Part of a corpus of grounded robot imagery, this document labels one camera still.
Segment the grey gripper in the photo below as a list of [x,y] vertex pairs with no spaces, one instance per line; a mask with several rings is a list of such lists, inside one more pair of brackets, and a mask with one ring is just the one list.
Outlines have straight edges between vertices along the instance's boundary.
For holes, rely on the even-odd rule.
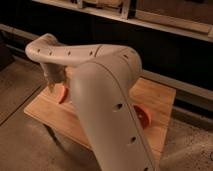
[[50,93],[53,93],[55,87],[54,83],[61,83],[66,80],[65,67],[58,64],[43,63],[42,69],[48,82],[47,87]]

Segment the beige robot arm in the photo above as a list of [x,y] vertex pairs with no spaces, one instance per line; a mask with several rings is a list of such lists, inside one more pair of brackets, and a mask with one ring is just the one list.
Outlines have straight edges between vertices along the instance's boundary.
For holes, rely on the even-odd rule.
[[159,171],[130,98],[141,76],[140,55],[112,44],[64,46],[45,34],[25,53],[41,64],[48,82],[74,68],[71,101],[102,171]]

